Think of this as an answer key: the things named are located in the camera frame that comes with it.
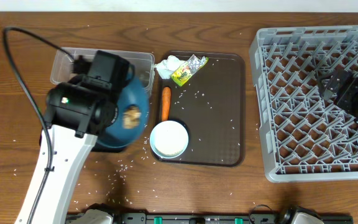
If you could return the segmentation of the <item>light blue bowl with rice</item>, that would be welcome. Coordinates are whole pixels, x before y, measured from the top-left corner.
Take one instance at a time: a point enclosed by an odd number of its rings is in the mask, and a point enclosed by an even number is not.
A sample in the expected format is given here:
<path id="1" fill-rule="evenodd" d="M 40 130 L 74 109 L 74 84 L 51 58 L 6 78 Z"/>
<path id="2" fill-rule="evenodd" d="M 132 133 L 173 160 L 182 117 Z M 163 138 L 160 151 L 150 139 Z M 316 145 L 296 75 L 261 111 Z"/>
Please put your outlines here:
<path id="1" fill-rule="evenodd" d="M 152 151 L 162 159 L 173 159 L 184 153 L 189 143 L 186 128 L 176 121 L 163 121 L 150 134 Z"/>

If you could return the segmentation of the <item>black plastic bin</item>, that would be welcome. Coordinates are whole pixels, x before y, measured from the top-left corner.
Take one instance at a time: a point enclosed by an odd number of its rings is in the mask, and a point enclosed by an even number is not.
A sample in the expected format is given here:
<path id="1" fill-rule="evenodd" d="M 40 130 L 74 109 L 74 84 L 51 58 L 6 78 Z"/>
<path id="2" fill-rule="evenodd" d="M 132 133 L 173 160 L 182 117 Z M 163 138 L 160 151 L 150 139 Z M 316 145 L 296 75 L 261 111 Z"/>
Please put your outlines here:
<path id="1" fill-rule="evenodd" d="M 122 93 L 114 103 L 95 94 L 49 93 L 44 120 L 48 128 L 53 125 L 74 130 L 74 136 L 85 134 L 98 137 L 94 151 L 121 152 L 135 139 L 134 130 L 139 118 L 138 104 L 132 94 Z"/>

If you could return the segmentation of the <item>dark brown serving tray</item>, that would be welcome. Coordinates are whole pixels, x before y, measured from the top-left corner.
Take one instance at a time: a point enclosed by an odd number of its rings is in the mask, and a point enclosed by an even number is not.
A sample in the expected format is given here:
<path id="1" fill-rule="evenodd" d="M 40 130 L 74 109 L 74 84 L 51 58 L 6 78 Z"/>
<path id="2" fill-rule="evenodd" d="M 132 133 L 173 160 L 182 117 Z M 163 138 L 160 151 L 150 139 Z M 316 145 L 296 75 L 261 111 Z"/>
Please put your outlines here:
<path id="1" fill-rule="evenodd" d="M 159 79 L 155 122 L 161 121 L 162 90 L 172 91 L 170 120 L 181 123 L 189 143 L 169 163 L 235 167 L 242 163 L 245 140 L 245 62 L 237 54 L 198 52 L 207 64 L 183 86 Z"/>

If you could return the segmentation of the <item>white napkin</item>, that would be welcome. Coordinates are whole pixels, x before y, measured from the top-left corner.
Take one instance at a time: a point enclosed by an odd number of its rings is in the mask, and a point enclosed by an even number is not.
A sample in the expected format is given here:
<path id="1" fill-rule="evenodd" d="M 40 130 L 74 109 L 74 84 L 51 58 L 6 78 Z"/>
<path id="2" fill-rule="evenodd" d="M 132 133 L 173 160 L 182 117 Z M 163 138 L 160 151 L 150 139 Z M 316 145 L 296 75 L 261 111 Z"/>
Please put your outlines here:
<path id="1" fill-rule="evenodd" d="M 184 60 L 180 60 L 174 55 L 169 55 L 167 59 L 155 64 L 154 68 L 157 70 L 161 79 L 167 80 L 170 79 L 171 74 L 183 63 L 185 63 Z"/>

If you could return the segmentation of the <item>orange carrot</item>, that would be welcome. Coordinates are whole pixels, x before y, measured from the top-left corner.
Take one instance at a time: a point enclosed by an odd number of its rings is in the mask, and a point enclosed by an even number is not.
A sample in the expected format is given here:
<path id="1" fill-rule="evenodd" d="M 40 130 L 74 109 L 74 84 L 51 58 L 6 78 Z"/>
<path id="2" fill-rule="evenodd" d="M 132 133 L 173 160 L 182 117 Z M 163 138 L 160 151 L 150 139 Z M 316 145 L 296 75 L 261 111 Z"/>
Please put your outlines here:
<path id="1" fill-rule="evenodd" d="M 167 121 L 170 113 L 172 91 L 169 86 L 162 91 L 162 121 Z"/>

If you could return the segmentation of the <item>clear plastic bin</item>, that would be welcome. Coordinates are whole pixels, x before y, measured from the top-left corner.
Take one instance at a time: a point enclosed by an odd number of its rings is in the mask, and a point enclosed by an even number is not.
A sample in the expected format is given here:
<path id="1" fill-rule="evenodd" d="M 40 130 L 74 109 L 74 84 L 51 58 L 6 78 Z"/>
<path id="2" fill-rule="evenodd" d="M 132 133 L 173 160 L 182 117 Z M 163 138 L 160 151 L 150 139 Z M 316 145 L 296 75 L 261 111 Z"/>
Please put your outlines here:
<path id="1" fill-rule="evenodd" d="M 92 61 L 96 55 L 97 49 L 64 47 L 63 50 L 71 53 L 72 56 L 77 57 L 82 55 L 84 59 Z M 135 66 L 135 75 L 141 81 L 145 92 L 148 96 L 152 94 L 152 87 L 154 82 L 154 55 L 146 52 L 131 52 L 121 50 L 106 50 L 104 52 L 118 55 L 128 60 L 133 66 Z M 50 81 L 52 84 L 57 85 L 60 82 L 67 82 L 75 74 L 72 73 L 73 60 L 61 51 L 57 51 L 53 62 Z"/>

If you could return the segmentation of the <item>brown food scrap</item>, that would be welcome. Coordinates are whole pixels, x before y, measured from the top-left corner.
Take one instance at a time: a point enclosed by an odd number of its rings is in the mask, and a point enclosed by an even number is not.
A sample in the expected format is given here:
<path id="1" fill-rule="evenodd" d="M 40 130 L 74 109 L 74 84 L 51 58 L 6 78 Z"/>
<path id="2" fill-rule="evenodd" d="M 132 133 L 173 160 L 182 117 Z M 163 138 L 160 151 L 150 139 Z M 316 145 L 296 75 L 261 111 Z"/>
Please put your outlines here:
<path id="1" fill-rule="evenodd" d="M 140 123 L 140 117 L 142 113 L 138 106 L 131 105 L 129 106 L 123 116 L 123 127 L 124 129 L 134 129 L 138 127 Z"/>

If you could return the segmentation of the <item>grey dishwasher rack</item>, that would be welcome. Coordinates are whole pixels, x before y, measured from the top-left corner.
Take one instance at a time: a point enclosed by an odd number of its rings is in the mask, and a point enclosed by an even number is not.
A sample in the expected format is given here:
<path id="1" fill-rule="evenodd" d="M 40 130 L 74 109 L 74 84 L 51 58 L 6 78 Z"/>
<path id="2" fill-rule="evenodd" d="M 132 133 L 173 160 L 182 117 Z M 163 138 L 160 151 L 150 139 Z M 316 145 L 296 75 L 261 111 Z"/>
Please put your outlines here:
<path id="1" fill-rule="evenodd" d="M 358 26 L 263 28 L 249 54 L 266 178 L 357 180 L 358 122 L 320 97 L 317 78 L 358 77 Z"/>

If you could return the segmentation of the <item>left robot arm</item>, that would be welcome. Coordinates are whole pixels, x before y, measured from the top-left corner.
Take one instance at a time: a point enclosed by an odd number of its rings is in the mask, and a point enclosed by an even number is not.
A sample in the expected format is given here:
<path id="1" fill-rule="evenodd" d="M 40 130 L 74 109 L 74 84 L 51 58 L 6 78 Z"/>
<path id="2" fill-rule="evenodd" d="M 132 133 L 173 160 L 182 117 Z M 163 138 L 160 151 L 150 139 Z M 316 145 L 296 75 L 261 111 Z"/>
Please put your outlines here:
<path id="1" fill-rule="evenodd" d="M 122 91 L 135 67 L 99 50 L 89 61 L 79 56 L 74 77 L 47 95 L 40 154 L 17 223 L 62 223 L 80 170 L 100 134 L 117 123 Z"/>

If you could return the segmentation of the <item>yellow green snack wrapper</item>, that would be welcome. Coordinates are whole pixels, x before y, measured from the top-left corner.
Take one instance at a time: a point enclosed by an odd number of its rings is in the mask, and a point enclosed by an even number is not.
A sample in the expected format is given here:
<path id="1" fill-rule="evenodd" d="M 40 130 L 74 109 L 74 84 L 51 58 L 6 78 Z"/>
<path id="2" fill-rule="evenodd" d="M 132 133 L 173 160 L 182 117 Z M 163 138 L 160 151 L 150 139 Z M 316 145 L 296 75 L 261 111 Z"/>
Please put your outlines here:
<path id="1" fill-rule="evenodd" d="M 207 64 L 208 60 L 208 57 L 202 56 L 199 58 L 193 54 L 170 75 L 170 78 L 178 86 L 183 86 L 198 70 Z"/>

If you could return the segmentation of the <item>dark blue plate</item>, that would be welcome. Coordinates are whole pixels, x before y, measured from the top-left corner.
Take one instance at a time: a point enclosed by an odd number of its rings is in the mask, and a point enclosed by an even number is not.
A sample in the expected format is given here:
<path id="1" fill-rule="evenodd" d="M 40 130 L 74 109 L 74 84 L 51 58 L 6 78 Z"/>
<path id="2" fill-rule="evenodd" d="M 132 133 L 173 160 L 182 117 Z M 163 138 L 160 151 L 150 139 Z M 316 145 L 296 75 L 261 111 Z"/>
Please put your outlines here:
<path id="1" fill-rule="evenodd" d="M 148 120 L 146 114 L 149 111 L 149 96 L 145 92 L 139 78 L 135 76 L 135 66 L 132 64 L 126 65 L 125 69 L 122 77 L 129 84 L 122 89 L 117 100 L 117 118 L 112 125 L 108 126 L 98 136 L 96 141 L 98 147 L 106 150 L 115 150 L 132 144 L 143 133 Z M 140 123 L 134 129 L 124 129 L 124 112 L 131 105 L 139 107 L 142 113 Z"/>

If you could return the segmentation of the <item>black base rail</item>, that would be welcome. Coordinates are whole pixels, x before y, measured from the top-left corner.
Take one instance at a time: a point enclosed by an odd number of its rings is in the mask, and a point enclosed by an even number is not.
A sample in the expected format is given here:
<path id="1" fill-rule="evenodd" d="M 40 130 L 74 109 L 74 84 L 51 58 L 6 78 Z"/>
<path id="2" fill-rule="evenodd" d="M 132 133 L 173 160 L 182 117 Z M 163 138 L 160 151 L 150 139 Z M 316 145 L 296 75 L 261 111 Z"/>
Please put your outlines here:
<path id="1" fill-rule="evenodd" d="M 277 213 L 267 205 L 257 205 L 250 213 L 242 215 L 218 214 L 158 214 L 145 212 L 120 213 L 105 204 L 94 204 L 85 213 L 68 214 L 65 223 L 110 224 L 353 224 L 349 215 L 319 215 L 313 210 L 290 206 Z"/>

